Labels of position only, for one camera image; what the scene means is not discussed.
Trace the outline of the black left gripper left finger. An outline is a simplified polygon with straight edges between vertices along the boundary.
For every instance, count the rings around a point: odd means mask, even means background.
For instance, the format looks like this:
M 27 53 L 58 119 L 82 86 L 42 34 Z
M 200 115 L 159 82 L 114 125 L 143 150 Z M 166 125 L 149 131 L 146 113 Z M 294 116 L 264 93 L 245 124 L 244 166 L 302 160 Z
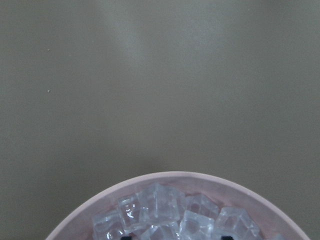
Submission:
M 132 236 L 122 236 L 120 240 L 132 240 Z

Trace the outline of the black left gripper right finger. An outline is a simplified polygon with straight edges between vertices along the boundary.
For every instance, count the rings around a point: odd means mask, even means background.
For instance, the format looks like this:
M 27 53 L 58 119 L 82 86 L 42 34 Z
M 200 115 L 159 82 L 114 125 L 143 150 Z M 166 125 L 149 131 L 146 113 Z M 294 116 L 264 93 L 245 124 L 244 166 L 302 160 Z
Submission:
M 221 240 L 233 240 L 232 236 L 221 236 Z

